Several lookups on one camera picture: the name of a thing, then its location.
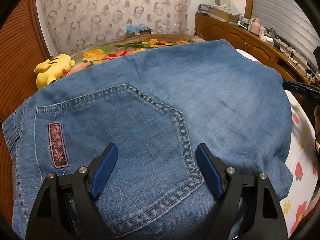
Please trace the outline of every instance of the denim fabric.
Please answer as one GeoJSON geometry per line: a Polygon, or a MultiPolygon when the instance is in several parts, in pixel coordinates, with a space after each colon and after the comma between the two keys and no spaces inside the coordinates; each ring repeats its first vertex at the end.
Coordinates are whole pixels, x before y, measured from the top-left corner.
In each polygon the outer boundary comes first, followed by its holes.
{"type": "Polygon", "coordinates": [[[225,40],[153,49],[79,71],[36,92],[3,125],[16,157],[14,228],[25,236],[47,173],[73,173],[114,142],[118,162],[96,202],[112,235],[201,239],[220,200],[203,183],[196,146],[206,143],[239,172],[265,172],[282,199],[292,182],[284,164],[291,123],[279,73],[225,40]],[[53,165],[50,122],[61,123],[68,167],[53,165]]]}

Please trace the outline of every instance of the plush toy ear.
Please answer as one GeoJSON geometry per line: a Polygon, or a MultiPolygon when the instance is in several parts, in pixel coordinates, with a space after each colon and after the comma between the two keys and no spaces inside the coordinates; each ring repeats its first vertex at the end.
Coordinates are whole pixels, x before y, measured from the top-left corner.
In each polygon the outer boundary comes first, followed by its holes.
{"type": "Polygon", "coordinates": [[[35,74],[37,75],[40,71],[44,71],[44,70],[48,69],[49,67],[51,67],[49,62],[50,62],[50,60],[47,59],[45,62],[38,64],[35,68],[35,74]]]}

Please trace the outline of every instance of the pikachu plush toy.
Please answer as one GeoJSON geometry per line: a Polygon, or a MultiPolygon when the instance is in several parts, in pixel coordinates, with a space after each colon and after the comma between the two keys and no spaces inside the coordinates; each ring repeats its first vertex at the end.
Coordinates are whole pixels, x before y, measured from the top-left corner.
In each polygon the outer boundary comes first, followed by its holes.
{"type": "Polygon", "coordinates": [[[70,68],[75,65],[75,61],[69,55],[60,54],[51,57],[45,62],[38,64],[35,68],[37,75],[36,83],[38,89],[66,76],[70,68]]]}

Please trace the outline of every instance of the window blind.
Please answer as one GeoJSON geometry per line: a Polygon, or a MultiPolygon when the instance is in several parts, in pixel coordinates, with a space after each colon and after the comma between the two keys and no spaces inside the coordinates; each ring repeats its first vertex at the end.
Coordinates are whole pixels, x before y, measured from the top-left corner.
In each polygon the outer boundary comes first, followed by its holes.
{"type": "Polygon", "coordinates": [[[313,51],[320,46],[320,38],[294,0],[254,0],[252,17],[259,18],[261,25],[275,29],[318,69],[313,51]]]}

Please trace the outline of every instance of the strawberry patterned sheet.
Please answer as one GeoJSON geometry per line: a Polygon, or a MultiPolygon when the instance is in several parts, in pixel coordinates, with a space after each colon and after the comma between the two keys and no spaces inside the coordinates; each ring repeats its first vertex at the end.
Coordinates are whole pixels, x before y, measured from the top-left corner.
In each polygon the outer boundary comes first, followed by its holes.
{"type": "MultiPolygon", "coordinates": [[[[259,62],[243,50],[237,51],[244,57],[259,62]]],[[[318,202],[319,193],[314,192],[319,176],[319,163],[315,152],[315,130],[292,93],[285,93],[292,112],[291,145],[285,164],[293,174],[293,182],[288,196],[280,204],[290,237],[318,202]]]]}

